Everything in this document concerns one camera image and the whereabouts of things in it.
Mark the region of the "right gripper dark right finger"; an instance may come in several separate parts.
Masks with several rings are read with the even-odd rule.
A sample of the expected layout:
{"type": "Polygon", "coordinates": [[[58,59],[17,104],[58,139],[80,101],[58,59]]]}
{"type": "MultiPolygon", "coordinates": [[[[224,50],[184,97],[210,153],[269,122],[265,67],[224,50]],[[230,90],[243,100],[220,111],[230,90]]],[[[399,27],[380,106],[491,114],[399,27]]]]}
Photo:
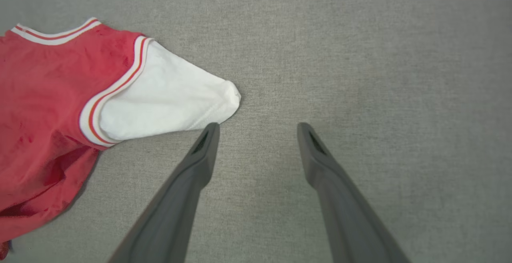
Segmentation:
{"type": "Polygon", "coordinates": [[[317,192],[333,263],[411,263],[314,128],[297,139],[306,181],[317,192]]]}

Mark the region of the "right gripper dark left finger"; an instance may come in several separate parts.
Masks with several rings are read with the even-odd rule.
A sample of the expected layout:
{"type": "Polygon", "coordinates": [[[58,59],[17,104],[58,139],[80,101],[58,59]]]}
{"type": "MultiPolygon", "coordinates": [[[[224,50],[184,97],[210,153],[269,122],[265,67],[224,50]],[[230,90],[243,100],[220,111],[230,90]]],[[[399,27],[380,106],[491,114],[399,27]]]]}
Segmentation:
{"type": "Polygon", "coordinates": [[[208,124],[108,263],[184,263],[200,193],[212,178],[219,138],[220,125],[208,124]]]}

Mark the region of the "red and white jersey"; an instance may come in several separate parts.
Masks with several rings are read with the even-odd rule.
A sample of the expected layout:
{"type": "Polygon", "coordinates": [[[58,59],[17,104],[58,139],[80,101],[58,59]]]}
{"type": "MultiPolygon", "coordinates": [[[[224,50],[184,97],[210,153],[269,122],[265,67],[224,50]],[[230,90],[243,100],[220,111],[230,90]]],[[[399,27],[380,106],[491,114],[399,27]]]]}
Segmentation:
{"type": "Polygon", "coordinates": [[[223,123],[236,85],[140,32],[90,18],[45,34],[0,36],[0,261],[11,241],[65,212],[100,151],[223,123]]]}

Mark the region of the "grey fabric sofa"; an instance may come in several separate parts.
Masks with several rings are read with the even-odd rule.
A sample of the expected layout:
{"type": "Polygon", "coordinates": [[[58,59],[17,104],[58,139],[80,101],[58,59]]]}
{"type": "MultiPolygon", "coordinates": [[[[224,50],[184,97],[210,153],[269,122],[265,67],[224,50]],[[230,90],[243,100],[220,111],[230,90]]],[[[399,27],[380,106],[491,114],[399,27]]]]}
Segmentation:
{"type": "Polygon", "coordinates": [[[512,0],[0,0],[96,17],[236,84],[186,263],[332,263],[308,122],[412,263],[512,263],[512,0]]]}

